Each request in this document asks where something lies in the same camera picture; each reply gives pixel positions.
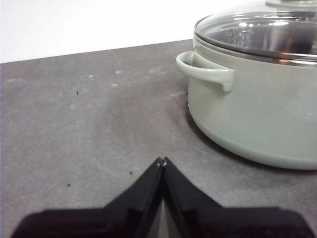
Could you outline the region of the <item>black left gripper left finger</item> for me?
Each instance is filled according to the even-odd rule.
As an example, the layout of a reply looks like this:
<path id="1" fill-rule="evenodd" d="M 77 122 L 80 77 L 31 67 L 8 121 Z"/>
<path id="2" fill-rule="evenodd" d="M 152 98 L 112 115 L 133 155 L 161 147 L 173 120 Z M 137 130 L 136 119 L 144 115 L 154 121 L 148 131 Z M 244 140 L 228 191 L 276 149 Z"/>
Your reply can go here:
<path id="1" fill-rule="evenodd" d="M 27 215 L 14 238 L 145 238 L 162 195 L 164 159 L 157 158 L 125 191 L 102 208 L 45 210 Z"/>

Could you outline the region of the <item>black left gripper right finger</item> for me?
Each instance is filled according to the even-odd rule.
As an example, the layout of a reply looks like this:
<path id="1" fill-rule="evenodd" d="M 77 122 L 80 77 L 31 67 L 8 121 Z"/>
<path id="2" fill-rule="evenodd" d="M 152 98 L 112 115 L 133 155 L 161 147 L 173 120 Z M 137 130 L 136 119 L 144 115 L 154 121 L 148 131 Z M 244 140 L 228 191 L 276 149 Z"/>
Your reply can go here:
<path id="1" fill-rule="evenodd" d="M 183 238 L 311 238 L 301 214 L 278 207 L 224 207 L 165 157 L 164 199 Z"/>

